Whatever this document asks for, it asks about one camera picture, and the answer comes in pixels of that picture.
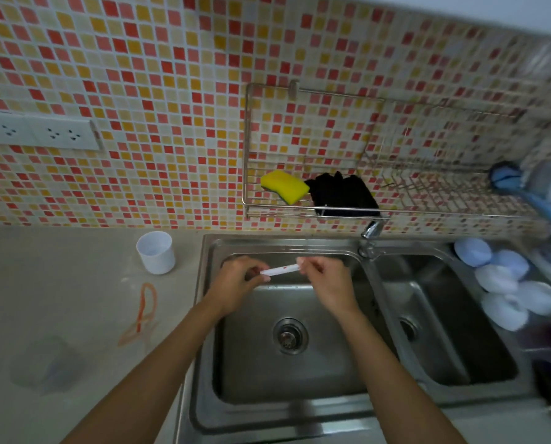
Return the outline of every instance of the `orange mark on countertop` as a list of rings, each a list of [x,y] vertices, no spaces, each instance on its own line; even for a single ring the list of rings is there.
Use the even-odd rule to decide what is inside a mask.
[[[146,298],[152,299],[152,308],[148,313],[144,314],[144,311],[146,310]],[[150,282],[142,283],[142,287],[140,289],[140,306],[138,309],[138,317],[136,318],[136,322],[129,326],[123,335],[121,335],[119,338],[119,343],[117,343],[118,346],[123,346],[137,340],[140,332],[142,331],[142,326],[152,324],[154,316],[156,315],[157,303],[158,296],[154,285]]]

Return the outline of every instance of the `person's left arm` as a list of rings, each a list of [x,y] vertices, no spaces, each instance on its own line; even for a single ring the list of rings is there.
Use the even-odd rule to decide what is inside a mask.
[[[185,374],[206,335],[235,311],[256,286],[269,281],[258,275],[269,267],[239,257],[224,263],[203,299],[138,366],[106,395],[62,440],[62,444],[153,443]],[[257,275],[245,281],[249,272]]]

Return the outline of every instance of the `blue handle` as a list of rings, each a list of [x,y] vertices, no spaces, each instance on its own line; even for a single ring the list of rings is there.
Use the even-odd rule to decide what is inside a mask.
[[[529,193],[524,190],[512,190],[512,192],[528,202],[543,218],[551,221],[551,202],[545,201],[534,193]]]

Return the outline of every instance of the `white stick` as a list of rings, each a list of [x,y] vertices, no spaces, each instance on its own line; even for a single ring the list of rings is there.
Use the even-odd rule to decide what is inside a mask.
[[[286,274],[287,272],[299,271],[300,266],[298,265],[286,265],[280,266],[279,268],[264,269],[261,271],[261,274],[266,276],[277,276],[278,274]]]

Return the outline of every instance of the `yellow sponge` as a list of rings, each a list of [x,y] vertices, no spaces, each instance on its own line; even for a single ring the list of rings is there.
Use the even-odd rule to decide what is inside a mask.
[[[309,192],[309,186],[304,181],[282,170],[275,170],[263,176],[261,186],[277,193],[288,205],[300,201]]]

